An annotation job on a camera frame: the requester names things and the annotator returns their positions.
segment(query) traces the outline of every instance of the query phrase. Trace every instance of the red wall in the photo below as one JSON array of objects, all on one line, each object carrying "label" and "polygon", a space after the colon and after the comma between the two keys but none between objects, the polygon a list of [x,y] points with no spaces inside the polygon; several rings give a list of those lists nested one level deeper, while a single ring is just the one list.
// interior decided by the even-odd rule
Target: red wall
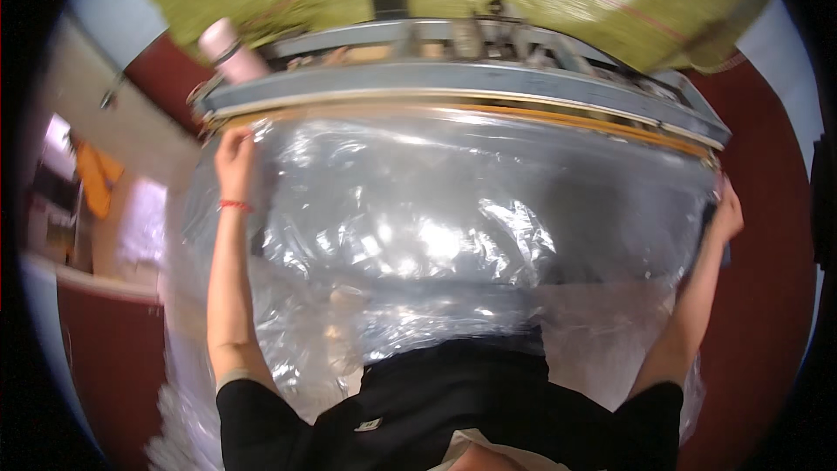
[{"label": "red wall", "polygon": [[113,468],[146,471],[144,447],[162,425],[162,305],[59,280],[58,314],[75,390],[96,441]]}]

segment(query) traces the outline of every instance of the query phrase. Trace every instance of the metal frame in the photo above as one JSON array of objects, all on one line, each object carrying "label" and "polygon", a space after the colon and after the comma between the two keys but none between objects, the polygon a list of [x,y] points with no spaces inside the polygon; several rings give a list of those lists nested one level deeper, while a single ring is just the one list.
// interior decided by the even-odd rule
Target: metal frame
[{"label": "metal frame", "polygon": [[[402,22],[386,24],[390,29],[403,30]],[[393,31],[392,35],[390,40],[396,40],[399,32]],[[341,38],[340,44],[348,45],[352,40],[360,43],[357,38],[346,37]],[[300,48],[290,47],[294,51]],[[717,116],[706,116],[638,89],[567,70],[531,69],[503,61],[391,61],[303,68],[238,86],[221,86],[198,100],[197,107],[212,119],[322,100],[437,95],[518,99],[613,113],[717,149],[722,149],[731,136]]]},{"label": "metal frame", "polygon": [[[259,52],[266,58],[287,58],[334,47],[386,44],[403,37],[403,24],[405,22],[412,23],[424,40],[449,41],[454,38],[453,25],[455,21],[453,19],[410,19],[364,22],[279,40],[260,47]],[[498,20],[478,20],[478,22],[482,27],[484,37],[488,41],[494,41],[497,38],[500,26],[504,24]],[[544,28],[534,26],[526,26],[526,28],[529,42],[535,44],[551,45],[553,38],[560,35],[555,31]],[[582,57],[616,64],[613,59],[596,48],[578,39],[569,38],[574,42],[573,49]]]}]

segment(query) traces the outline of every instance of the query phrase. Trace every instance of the red string bracelet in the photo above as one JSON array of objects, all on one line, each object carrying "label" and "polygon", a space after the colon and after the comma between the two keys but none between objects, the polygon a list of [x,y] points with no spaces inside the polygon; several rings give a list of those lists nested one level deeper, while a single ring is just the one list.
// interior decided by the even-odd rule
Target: red string bracelet
[{"label": "red string bracelet", "polygon": [[253,206],[250,204],[245,204],[244,202],[239,201],[225,201],[224,199],[218,201],[218,206],[220,207],[237,207],[245,213],[252,213]]}]

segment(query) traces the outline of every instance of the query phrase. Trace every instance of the person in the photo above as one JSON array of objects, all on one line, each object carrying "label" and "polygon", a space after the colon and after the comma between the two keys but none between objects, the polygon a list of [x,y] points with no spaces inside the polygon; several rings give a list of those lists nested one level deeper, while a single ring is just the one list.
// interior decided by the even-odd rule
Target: person
[{"label": "person", "polygon": [[543,356],[464,339],[368,365],[360,393],[311,426],[279,396],[256,340],[245,244],[254,153],[252,134],[238,128],[226,131],[215,157],[228,202],[218,220],[207,342],[228,471],[675,468],[682,385],[706,333],[724,246],[744,226],[728,180],[692,275],[615,412],[550,383]]}]

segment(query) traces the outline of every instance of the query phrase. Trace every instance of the transparent plastic sheet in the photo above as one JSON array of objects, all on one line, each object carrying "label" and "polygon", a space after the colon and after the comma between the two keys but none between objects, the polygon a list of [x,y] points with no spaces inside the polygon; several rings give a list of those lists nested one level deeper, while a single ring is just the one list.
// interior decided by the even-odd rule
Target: transparent plastic sheet
[{"label": "transparent plastic sheet", "polygon": [[[254,320],[298,414],[312,423],[340,402],[364,363],[538,323],[553,382],[621,403],[691,264],[714,173],[664,150],[474,111],[348,113],[253,124]],[[175,270],[204,313],[216,147],[204,149],[183,212],[177,256],[192,265]],[[205,345],[187,350],[186,364],[205,361]],[[218,468],[214,393],[176,386],[180,402],[162,406],[190,426],[199,467]],[[702,399],[696,367],[685,394],[683,436]]]}]

